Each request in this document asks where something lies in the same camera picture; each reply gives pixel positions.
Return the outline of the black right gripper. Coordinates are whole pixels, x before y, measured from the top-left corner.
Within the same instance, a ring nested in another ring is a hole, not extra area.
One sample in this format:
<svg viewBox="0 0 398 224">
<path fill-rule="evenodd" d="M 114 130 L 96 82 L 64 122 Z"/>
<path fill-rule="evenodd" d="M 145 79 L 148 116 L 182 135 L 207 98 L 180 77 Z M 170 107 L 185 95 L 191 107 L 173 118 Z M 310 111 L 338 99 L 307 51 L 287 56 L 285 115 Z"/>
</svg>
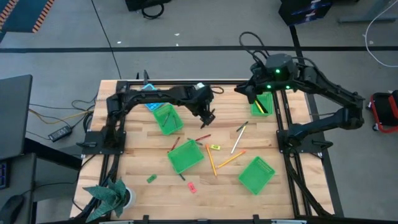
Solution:
<svg viewBox="0 0 398 224">
<path fill-rule="evenodd" d="M 257 95 L 264 91 L 272 89 L 274 82 L 266 82 L 265 80 L 253 80 L 249 79 L 238 84 L 234 91 L 240 94 L 248 94 L 249 104 L 255 104 L 257 101 Z"/>
</svg>

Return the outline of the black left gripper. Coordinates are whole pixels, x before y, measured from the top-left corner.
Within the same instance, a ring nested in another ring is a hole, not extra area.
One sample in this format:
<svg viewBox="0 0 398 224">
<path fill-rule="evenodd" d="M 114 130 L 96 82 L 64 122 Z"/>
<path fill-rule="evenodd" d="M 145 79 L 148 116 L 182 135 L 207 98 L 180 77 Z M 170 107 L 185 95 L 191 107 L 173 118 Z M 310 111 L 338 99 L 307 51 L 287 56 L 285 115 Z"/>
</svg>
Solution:
<svg viewBox="0 0 398 224">
<path fill-rule="evenodd" d="M 208 126 L 208 122 L 215 119 L 215 109 L 210 110 L 210 103 L 213 101 L 214 95 L 209 85 L 196 89 L 191 86 L 187 90 L 188 99 L 185 105 L 194 116 L 202 116 L 200 120 L 203 122 L 201 128 Z"/>
</svg>

